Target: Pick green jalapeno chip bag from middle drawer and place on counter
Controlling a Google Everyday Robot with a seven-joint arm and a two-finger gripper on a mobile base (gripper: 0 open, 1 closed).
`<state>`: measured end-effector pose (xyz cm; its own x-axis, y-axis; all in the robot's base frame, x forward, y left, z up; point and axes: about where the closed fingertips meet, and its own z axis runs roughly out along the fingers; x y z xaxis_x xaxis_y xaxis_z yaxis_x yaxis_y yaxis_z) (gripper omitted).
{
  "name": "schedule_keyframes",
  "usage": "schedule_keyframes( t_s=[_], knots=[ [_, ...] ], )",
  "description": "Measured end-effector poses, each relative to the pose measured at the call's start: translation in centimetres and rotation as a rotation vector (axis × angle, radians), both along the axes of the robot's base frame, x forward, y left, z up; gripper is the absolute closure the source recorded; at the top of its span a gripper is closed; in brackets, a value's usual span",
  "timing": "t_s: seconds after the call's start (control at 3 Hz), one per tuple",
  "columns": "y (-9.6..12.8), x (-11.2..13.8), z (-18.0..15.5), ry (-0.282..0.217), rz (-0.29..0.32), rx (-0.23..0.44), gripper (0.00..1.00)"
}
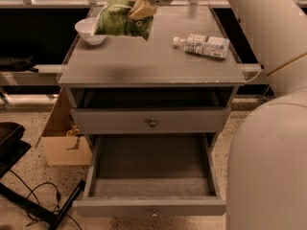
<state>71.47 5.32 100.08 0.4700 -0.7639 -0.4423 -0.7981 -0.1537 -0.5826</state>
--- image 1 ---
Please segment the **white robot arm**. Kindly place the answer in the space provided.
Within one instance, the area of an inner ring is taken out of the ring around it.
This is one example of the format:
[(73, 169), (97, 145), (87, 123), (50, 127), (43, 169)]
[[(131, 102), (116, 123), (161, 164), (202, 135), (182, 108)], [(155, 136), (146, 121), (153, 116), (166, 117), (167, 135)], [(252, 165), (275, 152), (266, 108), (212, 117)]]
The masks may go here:
[(226, 230), (307, 230), (307, 15), (294, 0), (227, 0), (274, 99), (239, 125)]

